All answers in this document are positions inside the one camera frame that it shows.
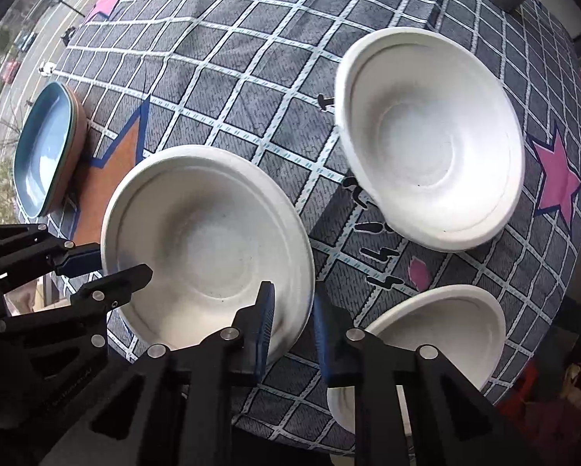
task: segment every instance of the screw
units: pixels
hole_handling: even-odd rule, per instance
[[[424,359],[435,359],[439,354],[439,351],[432,345],[422,345],[419,352]]]
[[[235,327],[225,327],[224,329],[221,330],[219,335],[224,340],[233,340],[235,338],[238,338],[239,330],[236,329]]]
[[[352,342],[358,342],[360,340],[363,340],[365,336],[366,336],[366,333],[364,333],[363,330],[358,329],[356,327],[352,327],[351,329],[347,330],[347,332],[346,332],[346,337],[348,339],[350,339],[350,341],[352,341]]]
[[[167,347],[165,347],[165,345],[161,345],[161,344],[152,345],[148,349],[148,355],[150,357],[152,357],[153,359],[164,356],[165,352],[167,352]]]
[[[100,335],[92,336],[92,345],[101,348],[105,346],[105,339]]]

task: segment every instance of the blue bowl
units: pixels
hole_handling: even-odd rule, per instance
[[[14,185],[29,217],[48,213],[60,163],[68,153],[75,107],[59,82],[36,99],[21,131],[14,157]]]

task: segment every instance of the table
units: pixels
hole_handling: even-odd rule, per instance
[[[157,150],[225,148],[288,194],[318,279],[358,325],[429,286],[491,292],[508,340],[482,392],[495,402],[512,385],[556,314],[581,242],[580,70],[567,34],[539,3],[504,15],[487,0],[101,0],[88,19],[53,78],[84,101],[92,159],[62,210],[45,219],[53,233],[98,239],[112,188]],[[332,107],[318,107],[318,94],[333,95],[345,50],[386,26],[428,28],[471,50],[503,81],[518,116],[521,200],[504,231],[474,250],[437,253],[392,232],[347,169]],[[566,193],[555,187],[561,181]],[[59,285],[70,294],[85,280]],[[127,358],[145,351],[117,312],[108,324],[112,347]],[[234,423],[259,436],[353,451],[354,436],[327,410],[311,322],[260,387],[234,395],[233,409]]]

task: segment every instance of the road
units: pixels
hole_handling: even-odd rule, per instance
[[[65,0],[66,3],[84,14],[94,6],[97,0]],[[34,100],[47,82],[38,73],[42,61],[57,63],[64,51],[61,35],[71,26],[78,25],[83,17],[65,5],[49,9],[35,27],[38,37],[25,55],[21,68],[11,87],[6,88],[0,96],[0,160],[14,153],[15,139],[11,126],[22,127],[30,107],[26,100]]]

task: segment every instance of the paper bowl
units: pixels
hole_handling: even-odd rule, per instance
[[[257,166],[201,145],[173,147],[133,168],[111,197],[103,270],[146,263],[152,281],[120,313],[148,344],[199,344],[254,304],[273,282],[268,363],[299,338],[310,315],[314,263],[294,206]]]
[[[496,369],[506,340],[500,304],[484,289],[470,285],[417,294],[381,315],[366,331],[388,345],[408,350],[434,345],[477,389]],[[407,403],[402,387],[397,389],[405,434],[410,435]],[[354,388],[327,389],[327,403],[336,422],[355,433]]]
[[[336,74],[335,112],[358,183],[401,235],[453,252],[509,220],[522,132],[500,81],[457,43],[415,28],[358,40]]]

